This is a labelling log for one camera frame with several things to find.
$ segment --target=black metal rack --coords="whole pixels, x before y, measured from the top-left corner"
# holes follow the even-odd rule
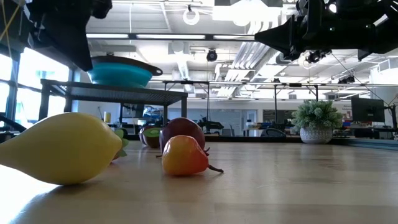
[[[181,101],[181,116],[187,117],[188,93],[80,82],[58,82],[46,79],[41,79],[41,84],[43,87],[39,120],[48,116],[51,93],[65,97],[66,104],[64,112],[72,111],[72,100],[159,105],[164,107],[165,119],[163,119],[163,122],[165,124],[167,122],[167,107]]]

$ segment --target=white flower pot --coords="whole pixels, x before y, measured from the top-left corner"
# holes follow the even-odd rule
[[[331,128],[301,128],[300,137],[307,144],[327,144],[333,136]]]

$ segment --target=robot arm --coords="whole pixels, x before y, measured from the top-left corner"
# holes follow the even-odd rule
[[[14,7],[6,10],[12,10],[20,1],[8,2]],[[29,29],[29,35],[22,40],[19,36],[19,41],[51,57],[66,58],[84,71],[93,68],[86,25],[91,16],[104,19],[112,0],[25,0],[21,8],[22,28]]]
[[[398,0],[299,0],[298,16],[255,39],[295,60],[306,50],[358,49],[361,60],[398,47]],[[374,23],[383,15],[387,19]]]

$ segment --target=potted plant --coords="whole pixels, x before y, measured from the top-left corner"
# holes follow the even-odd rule
[[[328,143],[333,129],[343,125],[343,115],[332,107],[332,101],[304,100],[293,117],[292,123],[300,129],[301,140],[307,144]]]

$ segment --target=teal bowl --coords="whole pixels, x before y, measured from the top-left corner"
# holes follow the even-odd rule
[[[161,69],[131,58],[99,56],[91,60],[93,69],[87,73],[94,84],[145,88],[152,76],[163,74]]]

